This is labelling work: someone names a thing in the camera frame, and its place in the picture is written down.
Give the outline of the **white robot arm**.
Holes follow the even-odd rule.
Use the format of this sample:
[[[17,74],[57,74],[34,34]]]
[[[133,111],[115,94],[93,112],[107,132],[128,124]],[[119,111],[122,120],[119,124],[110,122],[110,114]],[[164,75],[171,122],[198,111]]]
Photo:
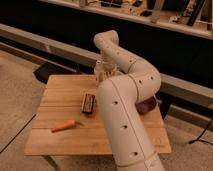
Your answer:
[[[159,71],[120,47],[114,30],[96,34],[94,43],[123,71],[102,81],[96,93],[117,171],[165,171],[136,109],[160,89]]]

